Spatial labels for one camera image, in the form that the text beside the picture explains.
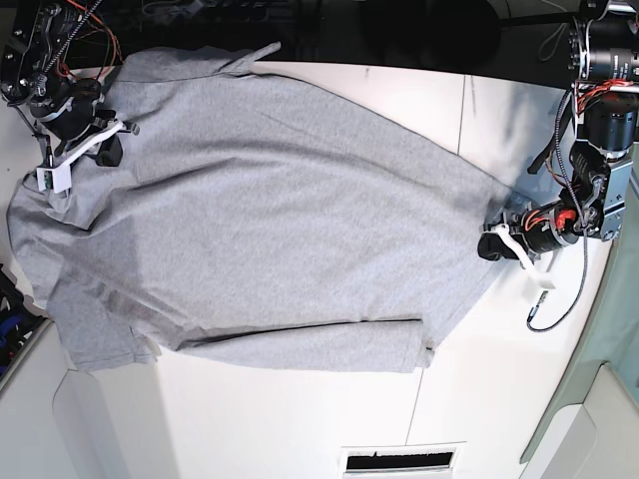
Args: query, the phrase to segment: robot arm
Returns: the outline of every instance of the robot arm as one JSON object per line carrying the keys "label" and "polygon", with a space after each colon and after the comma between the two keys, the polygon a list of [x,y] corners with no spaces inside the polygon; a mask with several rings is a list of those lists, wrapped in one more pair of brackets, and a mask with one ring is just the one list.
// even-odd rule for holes
{"label": "robot arm", "polygon": [[[117,167],[123,155],[117,134],[138,133],[135,125],[118,121],[114,111],[102,108],[104,69],[96,77],[77,78],[62,68],[71,41],[83,29],[93,28],[89,20],[101,1],[86,10],[56,0],[20,9],[5,49],[0,92],[7,106],[24,106],[36,120],[32,126],[20,111],[43,145],[43,164],[37,169],[41,190],[60,193],[71,188],[71,167],[82,155],[101,167]],[[49,134],[60,140],[55,151]]]}
{"label": "robot arm", "polygon": [[[573,90],[564,95],[553,138],[528,168],[536,174],[544,163],[548,166],[563,187],[559,200],[524,212],[504,212],[499,222],[508,225],[512,238],[533,259],[575,244],[579,237],[613,240],[621,230],[632,175],[629,152],[639,141],[639,87],[633,83],[639,81],[639,25],[634,11],[621,6],[607,5],[599,17],[575,18],[571,26]],[[569,177],[559,141],[570,123],[576,142],[568,155],[573,170]],[[558,173],[552,167],[553,152]],[[495,234],[496,225],[484,226],[479,255],[489,260],[518,258]]]}

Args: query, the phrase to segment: white table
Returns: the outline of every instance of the white table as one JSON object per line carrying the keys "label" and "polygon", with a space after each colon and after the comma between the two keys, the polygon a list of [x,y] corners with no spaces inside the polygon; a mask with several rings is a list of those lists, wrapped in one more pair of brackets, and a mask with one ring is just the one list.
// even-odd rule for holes
{"label": "white table", "polygon": [[[382,67],[262,62],[255,71],[307,80],[349,98],[537,200],[556,191],[547,174],[531,179],[520,172],[550,138],[558,91]],[[4,211],[16,182],[40,157],[15,113],[3,109],[0,144]],[[28,290],[11,260],[1,217],[0,260]],[[479,231],[468,234],[478,237]],[[603,273],[609,244],[590,244],[584,294],[565,324],[546,334],[526,329],[539,291],[513,262],[425,371],[267,371],[164,351],[156,366],[93,374],[131,477],[336,479],[342,446],[445,442],[465,443],[455,478],[519,477],[519,457],[565,369]],[[535,318],[538,326],[554,322],[572,301],[581,255],[575,246],[557,258],[553,270],[562,292],[548,296]]]}

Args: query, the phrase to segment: red wire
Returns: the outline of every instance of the red wire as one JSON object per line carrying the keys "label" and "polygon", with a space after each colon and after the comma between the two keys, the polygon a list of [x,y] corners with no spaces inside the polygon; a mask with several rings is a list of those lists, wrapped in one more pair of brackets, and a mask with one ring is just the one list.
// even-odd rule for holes
{"label": "red wire", "polygon": [[[68,3],[70,3],[71,5],[73,5],[74,7],[87,12],[87,7],[85,7],[84,5],[80,5],[79,3],[75,2],[74,0],[66,0]],[[95,14],[91,14],[91,18],[93,20],[95,20],[96,22],[98,22],[100,25],[102,25],[102,27],[105,29],[105,31],[107,32],[107,34],[109,35],[109,37],[111,38],[111,43],[113,45],[113,54],[111,55],[111,65],[109,65],[109,68],[113,67],[116,63],[116,55],[120,58],[120,61],[122,61],[122,52],[120,50],[120,42],[118,41],[118,37],[115,36],[115,34],[111,31],[111,29],[109,27],[107,27],[104,22],[102,20],[100,20],[100,18],[95,15]],[[106,72],[103,73],[103,75],[107,75],[109,73],[109,70],[107,70]]]}
{"label": "red wire", "polygon": [[71,75],[75,79],[80,78],[69,69],[69,66],[66,63],[62,62],[58,62],[57,73],[62,77],[68,77],[69,75]]}
{"label": "red wire", "polygon": [[540,223],[543,223],[545,221],[546,221],[546,218],[535,218],[534,220],[530,222],[530,224],[528,225],[528,230],[526,231],[529,232],[535,227],[535,225],[539,225]]}
{"label": "red wire", "polygon": [[528,216],[526,217],[526,221],[523,223],[523,229],[525,232],[530,231],[530,228],[532,228],[530,226],[530,221],[535,218],[537,215],[539,214],[539,210],[534,210],[532,212],[530,212],[528,214]]}
{"label": "red wire", "polygon": [[589,90],[588,92],[584,93],[581,97],[579,97],[579,99],[577,100],[577,113],[578,114],[583,113],[586,109],[586,106],[588,105],[588,101],[592,99],[595,95],[599,93],[607,92],[612,87],[629,87],[631,85],[633,85],[633,82],[628,82],[626,80],[618,80],[618,79],[608,80],[603,82],[601,85],[597,85],[592,90]]}

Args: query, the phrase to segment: cable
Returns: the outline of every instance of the cable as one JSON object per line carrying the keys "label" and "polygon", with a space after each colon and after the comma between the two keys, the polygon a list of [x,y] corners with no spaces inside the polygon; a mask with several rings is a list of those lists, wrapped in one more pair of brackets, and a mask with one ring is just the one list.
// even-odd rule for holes
{"label": "cable", "polygon": [[31,101],[31,99],[32,99],[33,97],[35,97],[35,95],[36,95],[36,94],[35,94],[35,91],[33,91],[33,92],[31,92],[31,93],[27,96],[27,98],[25,98],[24,100],[18,100],[18,101],[15,101],[15,102],[9,102],[9,103],[7,103],[7,107],[10,107],[10,108],[21,107],[21,106],[22,106],[22,105],[24,105],[25,103],[27,103],[27,102]]}
{"label": "cable", "polygon": [[33,125],[31,125],[31,122],[29,122],[29,120],[27,119],[27,116],[24,114],[24,112],[22,110],[20,110],[20,107],[13,107],[13,109],[18,112],[18,115],[20,115],[20,118],[22,118],[22,121],[25,123],[25,125],[27,127],[29,127],[29,130],[31,130],[31,134],[35,137],[37,135],[39,135],[39,133],[37,132],[37,130],[35,129],[35,127]]}
{"label": "cable", "polygon": [[599,15],[599,18],[596,20],[597,22],[600,20],[603,20],[603,17],[606,16],[606,14],[608,13],[608,7],[610,7],[610,3],[612,2],[612,0],[608,0],[606,2],[606,6],[604,7],[603,11],[601,12],[601,15]]}
{"label": "cable", "polygon": [[89,38],[90,36],[95,35],[96,33],[102,33],[102,32],[107,33],[104,30],[97,30],[97,29],[96,30],[92,30],[89,33],[85,33],[81,37],[76,37],[76,42],[79,42],[80,40],[84,40],[85,38]]}
{"label": "cable", "polygon": [[[114,56],[115,56],[115,49],[116,49],[115,45],[113,46],[113,49],[114,49],[113,53],[114,53]],[[102,61],[102,66],[100,67],[100,71],[98,72],[98,75],[96,75],[96,80],[100,79],[100,77],[102,76],[102,72],[104,71],[104,68],[107,66],[107,59],[109,58],[109,51],[110,50],[111,49],[109,48],[109,42],[107,42],[107,51],[104,54],[104,60]]]}
{"label": "cable", "polygon": [[71,76],[76,80],[80,80],[80,77],[72,73],[71,70],[69,69],[69,66],[66,64],[68,54],[69,54],[69,48],[67,48],[64,51],[64,55],[62,56],[62,58],[56,62],[56,75],[63,78]]}
{"label": "cable", "polygon": [[540,223],[544,223],[547,221],[548,221],[548,218],[536,218],[530,222],[530,229],[532,230],[535,227],[535,225],[539,225]]}
{"label": "cable", "polygon": [[568,101],[570,100],[570,97],[572,96],[572,92],[570,90],[567,90],[564,94],[563,97],[561,98],[561,102],[559,103],[559,109],[557,110],[557,117],[555,118],[555,134],[554,134],[554,142],[555,142],[555,153],[557,155],[557,163],[559,164],[559,169],[561,170],[561,176],[564,179],[564,182],[566,183],[566,187],[568,189],[568,193],[570,194],[570,198],[572,199],[572,202],[575,205],[575,208],[577,210],[577,214],[579,215],[579,222],[581,223],[581,230],[583,231],[583,272],[581,273],[581,283],[579,284],[579,290],[577,291],[577,295],[575,296],[574,300],[572,301],[572,304],[570,304],[570,307],[568,308],[568,310],[566,312],[563,313],[563,315],[557,319],[553,324],[551,324],[548,327],[543,327],[543,328],[536,328],[531,324],[532,321],[532,317],[529,316],[528,319],[526,320],[526,326],[528,327],[529,330],[531,330],[532,332],[546,332],[549,331],[551,329],[554,329],[555,327],[557,327],[571,312],[572,310],[575,308],[575,306],[577,305],[577,302],[579,301],[579,298],[581,297],[581,293],[583,292],[583,287],[586,283],[586,276],[588,274],[588,233],[586,231],[586,219],[583,216],[583,211],[581,210],[581,206],[579,205],[579,202],[577,201],[577,196],[575,195],[575,191],[572,188],[572,184],[570,183],[570,180],[568,179],[568,173],[566,172],[566,166],[563,163],[563,158],[561,156],[561,116],[563,115],[563,111],[566,108],[566,105],[568,103]]}
{"label": "cable", "polygon": [[577,114],[582,114],[589,107],[593,98],[599,99],[600,96],[606,92],[608,92],[612,87],[630,87],[634,85],[633,82],[628,82],[626,80],[607,80],[600,85],[593,87],[591,90],[588,90],[586,93],[581,95],[577,100]]}
{"label": "cable", "polygon": [[42,71],[42,73],[44,75],[49,73],[49,70],[51,70],[51,67],[53,67],[55,65],[55,63],[60,59],[60,57],[62,56],[64,51],[69,47],[69,45],[71,44],[71,42],[73,41],[75,36],[80,31],[80,29],[83,27],[83,25],[85,23],[87,23],[87,20],[89,20],[89,17],[91,17],[91,15],[93,15],[93,12],[95,12],[98,9],[98,7],[100,6],[101,3],[102,3],[102,0],[96,0],[95,3],[93,4],[93,6],[90,9],[87,10],[85,8],[86,13],[83,15],[83,17],[80,20],[80,22],[78,22],[78,24],[75,26],[75,28],[71,31],[71,33],[67,37],[67,40],[62,44],[62,47],[60,47],[60,49],[56,53],[53,54],[53,56],[49,60],[49,63],[47,63],[47,65],[44,67],[44,69]]}
{"label": "cable", "polygon": [[171,7],[180,3],[181,0],[161,0],[158,2],[151,2],[142,6],[142,14],[147,17],[155,16],[154,13],[149,12],[149,8],[152,7]]}
{"label": "cable", "polygon": [[[76,2],[75,0],[66,0],[67,3],[73,5],[74,7],[76,7],[79,10],[82,10],[83,12],[88,12],[87,7],[85,7],[84,5],[80,5],[78,2]],[[92,13],[90,15],[90,18],[92,20],[95,20],[96,22],[98,22],[102,28],[104,29],[104,31],[107,33],[107,35],[111,38],[111,42],[113,43],[113,55],[111,58],[111,67],[113,67],[113,65],[115,65],[116,63],[116,55],[118,56],[118,58],[120,59],[121,62],[124,61],[124,59],[122,58],[122,51],[120,49],[120,41],[118,40],[118,37],[116,37],[116,35],[113,33],[113,30],[111,30],[106,23],[100,18],[98,17],[98,15],[96,15],[95,13]],[[94,25],[91,25],[95,30],[98,31],[103,31],[103,30],[99,30],[97,29]]]}
{"label": "cable", "polygon": [[[563,12],[568,12],[568,10],[566,10],[564,7],[562,7],[561,5],[557,5],[556,3],[553,3],[550,0],[539,0],[539,1],[542,3],[545,3],[546,5],[550,5],[551,7],[557,8]],[[537,60],[539,60],[542,63],[545,63],[555,56],[555,53],[557,53],[557,48],[559,48],[561,35],[563,35],[567,27],[568,27],[568,24],[562,23],[561,25],[557,27],[557,29],[554,32],[550,34],[548,38],[546,38],[541,43],[541,45],[539,45],[539,50],[537,50]],[[553,38],[555,38],[555,44],[553,45],[552,50],[550,50],[550,53],[547,56],[543,57],[541,55],[541,52],[546,47],[546,45],[548,45],[552,41]]]}
{"label": "cable", "polygon": [[561,186],[562,188],[567,188],[566,184],[560,180],[561,177],[557,175],[552,168],[552,152],[546,157],[546,161],[544,163],[546,164],[546,170],[548,170],[548,173],[552,176],[552,179],[557,182],[557,184],[559,184],[559,186]]}
{"label": "cable", "polygon": [[[25,50],[25,52],[28,52],[29,50],[31,50],[31,44],[33,43],[33,36],[34,36],[35,31],[36,31],[36,28],[35,28],[35,27],[36,27],[36,25],[35,25],[35,23],[34,23],[34,25],[33,25],[33,29],[31,30],[31,35],[29,36],[29,44],[27,45],[27,49]],[[15,86],[18,84],[18,82],[20,81],[20,74],[22,73],[22,65],[24,65],[24,59],[25,59],[25,57],[26,57],[26,54],[25,54],[25,55],[22,55],[22,58],[20,59],[20,65],[18,65],[18,73],[17,73],[17,76],[16,76],[16,81],[15,81],[15,83],[13,84],[13,86],[14,86],[14,87],[15,87]]]}
{"label": "cable", "polygon": [[534,210],[528,214],[526,221],[523,223],[523,229],[525,232],[530,231],[530,220],[535,218],[539,214],[539,210]]}
{"label": "cable", "polygon": [[[561,117],[561,132],[560,135],[563,136],[565,131],[568,128],[568,124],[572,120],[572,103],[566,107]],[[543,162],[548,158],[549,155],[552,155],[552,151],[554,150],[554,133],[550,136],[550,140],[545,148],[535,157],[533,162],[530,164],[528,169],[526,170],[530,175],[536,175],[539,169],[543,166]]]}

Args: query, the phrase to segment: wire bundle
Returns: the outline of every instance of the wire bundle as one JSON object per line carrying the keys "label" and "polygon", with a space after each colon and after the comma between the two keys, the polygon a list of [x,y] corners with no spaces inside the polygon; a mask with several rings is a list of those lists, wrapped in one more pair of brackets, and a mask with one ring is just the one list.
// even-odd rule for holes
{"label": "wire bundle", "polygon": [[608,80],[600,85],[597,85],[577,99],[577,114],[581,115],[583,112],[585,112],[588,108],[588,105],[592,104],[591,102],[593,102],[593,99],[601,97],[601,95],[608,92],[612,87],[630,87],[632,85],[632,82],[628,82],[626,80]]}
{"label": "wire bundle", "polygon": [[579,302],[579,298],[581,297],[581,293],[583,292],[583,288],[586,284],[586,277],[588,274],[588,241],[587,241],[588,234],[586,232],[586,219],[583,215],[583,210],[581,209],[581,206],[579,205],[579,202],[577,201],[577,196],[575,195],[575,191],[572,188],[572,184],[570,183],[570,180],[568,179],[568,173],[563,163],[563,157],[561,155],[561,147],[560,147],[561,116],[563,115],[563,111],[566,108],[566,105],[568,104],[568,101],[570,100],[571,95],[572,95],[572,92],[568,90],[566,91],[566,93],[564,93],[563,97],[561,98],[561,102],[559,103],[559,109],[557,110],[557,117],[555,118],[555,131],[554,131],[553,140],[554,140],[554,149],[557,155],[557,163],[559,163],[559,168],[561,170],[561,177],[566,183],[566,188],[568,190],[568,193],[570,194],[570,198],[572,202],[575,205],[577,214],[579,216],[579,222],[581,223],[581,227],[583,230],[583,270],[581,273],[581,282],[579,283],[579,290],[577,291],[577,295],[572,301],[572,304],[570,304],[570,307],[568,308],[568,310],[564,312],[564,314],[559,319],[557,319],[553,324],[543,328],[534,327],[531,324],[532,316],[529,316],[528,320],[526,321],[526,326],[532,332],[546,332],[551,329],[554,329],[572,312],[572,310],[577,305],[577,302]]}
{"label": "wire bundle", "polygon": [[[562,7],[561,5],[551,2],[550,0],[539,0],[539,1],[541,3],[545,3],[546,5],[550,5],[551,7],[554,7],[558,10],[561,10],[562,12],[568,11],[566,10],[565,7]],[[555,56],[555,53],[557,53],[557,48],[559,48],[559,42],[561,41],[561,36],[563,35],[563,33],[566,31],[567,28],[568,28],[568,25],[565,23],[562,23],[561,25],[557,27],[557,29],[554,32],[550,34],[548,38],[546,38],[541,43],[541,45],[539,45],[539,50],[537,50],[537,60],[539,60],[542,63],[545,63]],[[552,48],[550,49],[550,53],[544,56],[542,52],[544,51],[546,46],[550,44],[550,42],[553,39],[554,39],[554,44],[552,45]]]}
{"label": "wire bundle", "polygon": [[537,215],[539,215],[539,210],[533,210],[528,214],[526,220],[523,222],[523,229],[525,232],[529,232],[535,225],[539,225],[540,223],[547,221],[547,218],[538,217]]}
{"label": "wire bundle", "polygon": [[71,45],[71,42],[73,41],[75,36],[78,34],[80,29],[84,26],[85,23],[87,23],[87,20],[89,20],[89,17],[93,15],[93,12],[95,12],[98,9],[101,3],[102,3],[102,0],[96,0],[96,2],[91,6],[90,9],[85,10],[86,11],[85,15],[82,16],[78,24],[73,28],[73,30],[71,31],[71,33],[65,40],[60,50],[58,50],[56,53],[53,54],[49,62],[45,65],[45,67],[42,70],[42,73],[43,73],[42,77],[45,80],[46,80],[46,74],[49,73],[49,71],[51,71],[51,68],[53,68],[54,65],[57,64],[57,62],[60,60],[60,57],[67,50],[67,48],[69,48],[69,45]]}
{"label": "wire bundle", "polygon": [[[73,5],[78,10],[81,10],[81,11],[85,12],[85,14],[89,13],[89,10],[87,9],[87,7],[77,3],[75,0],[66,0],[66,2],[71,4],[71,5]],[[98,23],[99,26],[94,25],[91,22],[91,20],[93,20],[96,23]],[[116,37],[116,35],[105,24],[105,22],[103,22],[102,19],[100,19],[100,17],[98,17],[93,12],[91,12],[89,14],[89,25],[92,27],[93,30],[91,32],[89,32],[88,34],[86,34],[86,35],[78,37],[77,40],[81,40],[83,38],[86,38],[86,37],[88,37],[90,35],[94,35],[95,33],[99,33],[99,32],[103,32],[109,37],[109,43],[107,43],[107,51],[105,53],[105,60],[104,60],[104,62],[102,64],[102,67],[100,68],[100,71],[98,72],[98,75],[96,75],[96,77],[94,77],[96,80],[98,80],[98,79],[100,79],[101,76],[103,76],[103,74],[107,75],[110,72],[111,68],[116,63],[116,58],[118,58],[121,62],[123,61],[122,51],[120,49],[120,42],[118,41],[118,37]],[[67,45],[67,48],[64,50],[65,56],[66,56],[67,52],[68,52],[68,45]],[[109,56],[109,52],[111,52],[111,63],[109,64],[109,68],[105,72],[105,68],[107,66],[107,58]],[[76,75],[71,73],[71,70],[64,63],[64,61],[63,60],[61,61],[60,59],[58,59],[57,64],[56,64],[56,73],[59,76],[61,76],[61,77],[72,76],[73,78],[78,79],[78,77]]]}
{"label": "wire bundle", "polygon": [[552,168],[552,150],[550,150],[550,153],[546,157],[544,163],[546,165],[546,170],[548,170],[548,173],[552,176],[552,179],[557,182],[562,188],[567,188],[566,184],[562,181],[562,177],[558,175]]}

